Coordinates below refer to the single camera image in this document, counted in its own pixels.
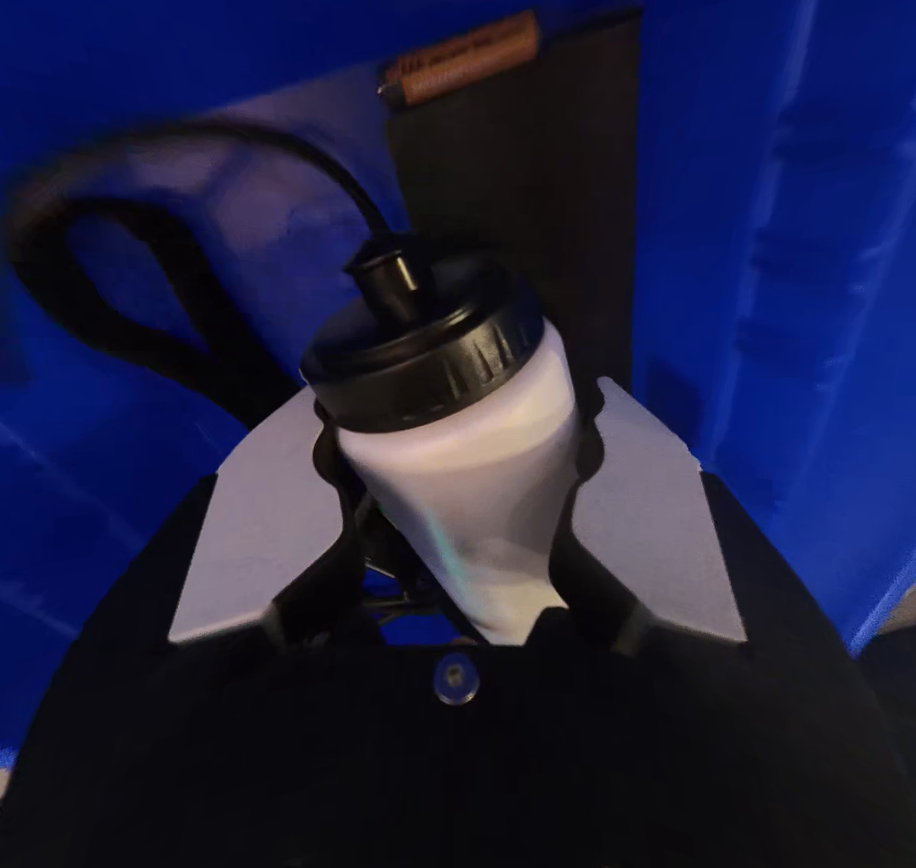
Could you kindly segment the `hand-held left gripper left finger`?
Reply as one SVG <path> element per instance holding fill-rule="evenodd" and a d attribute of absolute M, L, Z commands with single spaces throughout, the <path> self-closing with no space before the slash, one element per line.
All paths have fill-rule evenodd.
<path fill-rule="evenodd" d="M 169 627 L 187 645 L 263 625 L 295 580 L 353 536 L 357 504 L 336 435 L 303 389 L 231 450 L 216 480 Z"/>

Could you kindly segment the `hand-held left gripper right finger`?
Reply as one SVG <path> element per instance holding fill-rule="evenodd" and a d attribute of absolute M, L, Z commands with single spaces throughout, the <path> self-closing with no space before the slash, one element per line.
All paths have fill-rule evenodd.
<path fill-rule="evenodd" d="M 655 628 L 745 643 L 699 462 L 616 382 L 596 388 L 552 545 L 572 620 L 600 645 L 639 645 Z"/>

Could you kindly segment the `white bottle with black cap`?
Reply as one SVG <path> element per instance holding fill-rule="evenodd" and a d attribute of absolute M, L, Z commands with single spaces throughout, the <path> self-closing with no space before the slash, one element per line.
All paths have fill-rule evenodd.
<path fill-rule="evenodd" d="M 565 602 L 549 557 L 575 480 L 579 415 L 562 337 L 487 251 L 378 233 L 345 267 L 358 296 L 301 375 L 381 512 L 492 645 Z"/>

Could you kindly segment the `blue plastic bin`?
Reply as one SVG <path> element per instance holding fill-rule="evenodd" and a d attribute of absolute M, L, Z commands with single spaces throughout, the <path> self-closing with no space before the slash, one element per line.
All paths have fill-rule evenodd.
<path fill-rule="evenodd" d="M 915 0 L 1 0 L 2 212 L 41 156 L 223 108 L 291 124 L 391 222 L 377 64 L 534 9 L 555 35 L 641 10 L 635 395 L 739 496 L 860 652 L 914 579 Z M 256 156 L 143 182 L 216 235 L 298 375 L 364 230 Z M 83 621 L 204 469 L 223 411 L 62 332 L 3 267 L 2 767 Z"/>

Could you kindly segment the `copper coloured small part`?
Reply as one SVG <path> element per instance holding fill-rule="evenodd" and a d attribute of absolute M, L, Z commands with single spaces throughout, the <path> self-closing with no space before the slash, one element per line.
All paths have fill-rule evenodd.
<path fill-rule="evenodd" d="M 393 111 L 417 107 L 529 63 L 540 47 L 529 9 L 395 56 L 382 66 L 376 93 Z"/>

